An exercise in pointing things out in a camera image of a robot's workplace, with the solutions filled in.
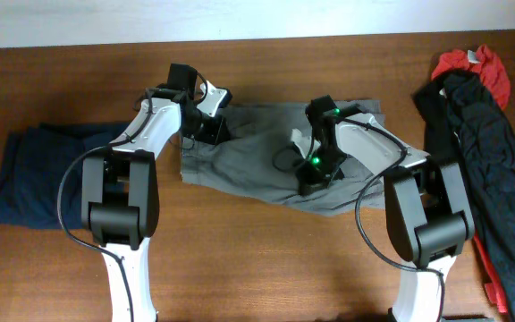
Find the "grey shorts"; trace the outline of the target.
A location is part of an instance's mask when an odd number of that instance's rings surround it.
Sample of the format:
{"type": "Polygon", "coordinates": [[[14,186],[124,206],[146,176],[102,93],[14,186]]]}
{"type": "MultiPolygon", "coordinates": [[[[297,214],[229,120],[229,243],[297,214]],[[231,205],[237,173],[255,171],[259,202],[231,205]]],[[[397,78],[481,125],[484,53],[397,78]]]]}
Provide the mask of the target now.
{"type": "Polygon", "coordinates": [[[357,159],[342,164],[342,179],[309,196],[298,193],[288,169],[300,155],[287,151],[293,129],[311,133],[304,103],[227,106],[220,111],[232,138],[216,146],[184,138],[182,181],[228,194],[258,199],[321,216],[352,211],[360,190],[372,177],[357,159]]]}

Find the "navy blue garment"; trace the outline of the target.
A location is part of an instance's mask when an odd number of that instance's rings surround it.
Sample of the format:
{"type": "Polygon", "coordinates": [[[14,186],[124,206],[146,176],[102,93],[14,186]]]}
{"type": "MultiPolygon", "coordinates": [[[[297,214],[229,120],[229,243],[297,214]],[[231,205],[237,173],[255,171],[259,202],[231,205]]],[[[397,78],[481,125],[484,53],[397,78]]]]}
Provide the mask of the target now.
{"type": "Polygon", "coordinates": [[[68,166],[84,152],[117,138],[127,126],[42,123],[11,132],[0,168],[0,225],[59,229],[57,193],[68,166]]]}

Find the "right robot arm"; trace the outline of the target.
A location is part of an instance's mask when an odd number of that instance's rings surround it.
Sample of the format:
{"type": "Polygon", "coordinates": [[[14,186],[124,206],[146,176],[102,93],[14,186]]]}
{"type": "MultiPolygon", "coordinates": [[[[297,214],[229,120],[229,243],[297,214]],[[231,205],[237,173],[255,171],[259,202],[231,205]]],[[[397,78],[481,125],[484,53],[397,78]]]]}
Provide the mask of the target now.
{"type": "Polygon", "coordinates": [[[400,261],[376,255],[401,271],[390,321],[440,321],[446,278],[475,234],[469,199],[457,160],[413,148],[356,106],[338,107],[329,96],[310,101],[305,115],[311,135],[292,141],[303,161],[299,194],[308,196],[342,177],[347,157],[372,174],[367,185],[384,186],[386,230],[400,261]]]}

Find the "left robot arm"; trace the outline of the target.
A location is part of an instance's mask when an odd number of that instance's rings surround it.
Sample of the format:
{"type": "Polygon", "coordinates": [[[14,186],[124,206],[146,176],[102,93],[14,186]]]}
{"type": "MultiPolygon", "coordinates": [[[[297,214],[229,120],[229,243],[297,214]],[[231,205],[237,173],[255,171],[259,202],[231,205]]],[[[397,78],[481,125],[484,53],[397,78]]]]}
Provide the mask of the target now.
{"type": "Polygon", "coordinates": [[[176,133],[217,145],[228,140],[219,109],[232,98],[187,64],[137,99],[137,114],[105,147],[83,158],[81,222],[106,265],[114,321],[155,321],[148,250],[159,219],[156,159],[176,133]]]}

